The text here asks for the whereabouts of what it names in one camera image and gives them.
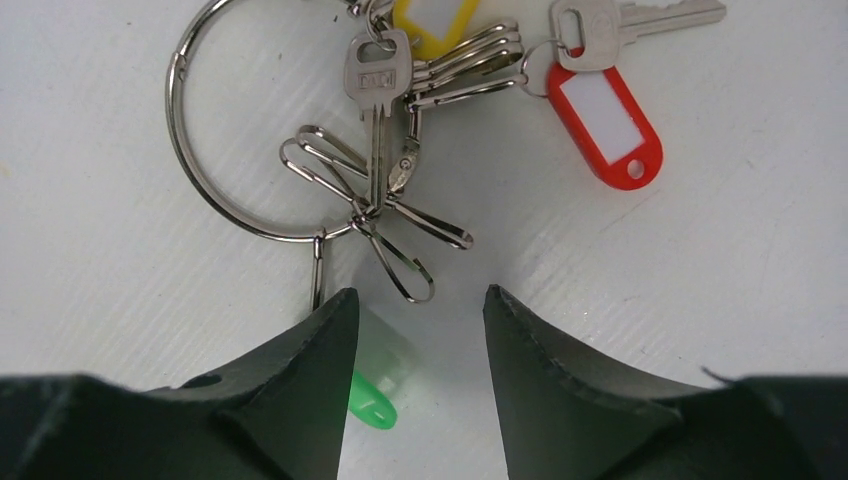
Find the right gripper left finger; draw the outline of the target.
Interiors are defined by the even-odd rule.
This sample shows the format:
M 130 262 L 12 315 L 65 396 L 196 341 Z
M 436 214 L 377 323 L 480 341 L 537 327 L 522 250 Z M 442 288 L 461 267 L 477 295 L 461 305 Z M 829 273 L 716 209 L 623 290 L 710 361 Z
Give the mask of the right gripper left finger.
M 333 479 L 359 331 L 345 288 L 177 388 L 87 374 L 1 380 L 5 479 Z

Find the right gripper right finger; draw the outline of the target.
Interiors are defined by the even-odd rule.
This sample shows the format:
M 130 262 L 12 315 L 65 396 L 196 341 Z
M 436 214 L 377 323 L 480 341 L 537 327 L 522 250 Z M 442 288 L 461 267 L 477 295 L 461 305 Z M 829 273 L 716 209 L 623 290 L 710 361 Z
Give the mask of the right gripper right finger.
M 616 360 L 491 285 L 483 317 L 512 479 L 843 479 L 847 380 L 702 388 Z

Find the green tag key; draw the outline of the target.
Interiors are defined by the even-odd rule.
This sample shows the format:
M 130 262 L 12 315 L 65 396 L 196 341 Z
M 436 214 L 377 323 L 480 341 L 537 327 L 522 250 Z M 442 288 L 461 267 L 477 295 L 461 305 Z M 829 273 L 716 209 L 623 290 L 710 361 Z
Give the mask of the green tag key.
M 399 414 L 394 401 L 402 395 L 417 365 L 418 354 L 409 340 L 361 305 L 349 412 L 375 429 L 395 427 Z

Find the large metal keyring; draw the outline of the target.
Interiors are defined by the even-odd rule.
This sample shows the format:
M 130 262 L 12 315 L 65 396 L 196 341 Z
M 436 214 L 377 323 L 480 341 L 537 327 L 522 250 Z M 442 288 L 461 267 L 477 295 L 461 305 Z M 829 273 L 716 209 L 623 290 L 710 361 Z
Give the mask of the large metal keyring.
M 366 158 L 341 138 L 319 125 L 304 125 L 280 146 L 281 163 L 302 179 L 322 186 L 350 208 L 347 220 L 311 235 L 288 230 L 266 221 L 224 193 L 206 173 L 191 144 L 185 113 L 185 86 L 192 59 L 207 30 L 226 10 L 224 1 L 206 3 L 186 27 L 173 52 L 165 86 L 165 115 L 175 155 L 200 196 L 222 217 L 262 238 L 292 244 L 310 244 L 313 249 L 312 301 L 322 302 L 323 252 L 327 241 L 356 232 L 373 249 L 379 263 L 399 294 L 408 302 L 426 303 L 435 294 L 435 282 L 424 264 L 404 254 L 378 230 L 384 211 L 393 211 L 436 239 L 459 250 L 473 246 L 465 229 L 416 209 L 403 201 L 405 190 L 420 161 L 422 114 L 425 110 L 523 86 L 526 75 L 516 69 L 524 56 L 517 20 L 495 20 L 470 35 L 462 36 L 431 59 L 418 60 L 414 53 L 421 35 L 403 24 L 393 1 L 373 1 L 380 29 L 397 28 L 407 33 L 413 58 L 413 85 L 397 100 L 389 121 L 390 146 L 387 156 L 388 196 L 379 214 L 367 212 Z

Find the red capped key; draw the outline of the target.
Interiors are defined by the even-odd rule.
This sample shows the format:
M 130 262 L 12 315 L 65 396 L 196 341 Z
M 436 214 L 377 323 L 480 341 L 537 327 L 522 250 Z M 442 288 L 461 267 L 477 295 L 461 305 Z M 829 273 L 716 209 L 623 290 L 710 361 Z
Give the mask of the red capped key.
M 603 183 L 644 188 L 664 160 L 658 134 L 616 68 L 622 48 L 643 36 L 717 23 L 726 13 L 721 1 L 552 3 L 549 41 L 556 54 L 542 96 Z

